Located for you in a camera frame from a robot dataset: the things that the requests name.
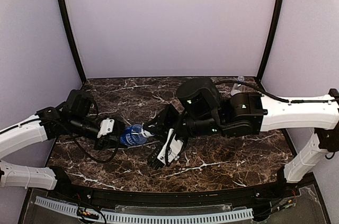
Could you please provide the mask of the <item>Pocari Sweat bottle blue label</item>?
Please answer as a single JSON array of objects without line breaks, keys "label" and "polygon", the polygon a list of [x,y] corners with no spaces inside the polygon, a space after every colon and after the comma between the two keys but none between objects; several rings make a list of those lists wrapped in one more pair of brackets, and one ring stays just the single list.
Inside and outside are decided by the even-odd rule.
[{"label": "Pocari Sweat bottle blue label", "polygon": [[144,145],[154,134],[145,130],[141,124],[127,127],[120,137],[120,144],[127,147]]}]

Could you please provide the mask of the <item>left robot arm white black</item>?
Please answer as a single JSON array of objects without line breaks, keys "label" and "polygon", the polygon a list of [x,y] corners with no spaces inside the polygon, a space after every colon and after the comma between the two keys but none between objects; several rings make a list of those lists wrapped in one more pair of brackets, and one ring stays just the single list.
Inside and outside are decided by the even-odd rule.
[{"label": "left robot arm white black", "polygon": [[[125,129],[117,118],[89,118],[91,108],[98,108],[94,97],[73,89],[66,101],[57,107],[39,110],[29,118],[1,130],[1,157],[27,146],[69,135],[72,141],[84,137],[94,141],[95,150],[121,147]],[[32,187],[54,190],[71,181],[61,167],[29,167],[1,161],[1,187]]]}]

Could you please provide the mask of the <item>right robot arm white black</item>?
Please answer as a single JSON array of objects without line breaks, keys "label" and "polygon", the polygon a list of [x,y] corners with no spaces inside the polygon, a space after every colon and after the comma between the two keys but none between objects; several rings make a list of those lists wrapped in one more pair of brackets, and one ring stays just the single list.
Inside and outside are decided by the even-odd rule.
[{"label": "right robot arm white black", "polygon": [[252,86],[223,98],[217,83],[208,77],[191,78],[180,85],[178,112],[169,104],[144,125],[162,142],[148,157],[153,169],[177,160],[188,139],[221,134],[224,137],[257,135],[277,129],[313,128],[308,143],[278,170],[281,186],[298,183],[328,153],[338,152],[338,91],[318,97],[284,98]]}]

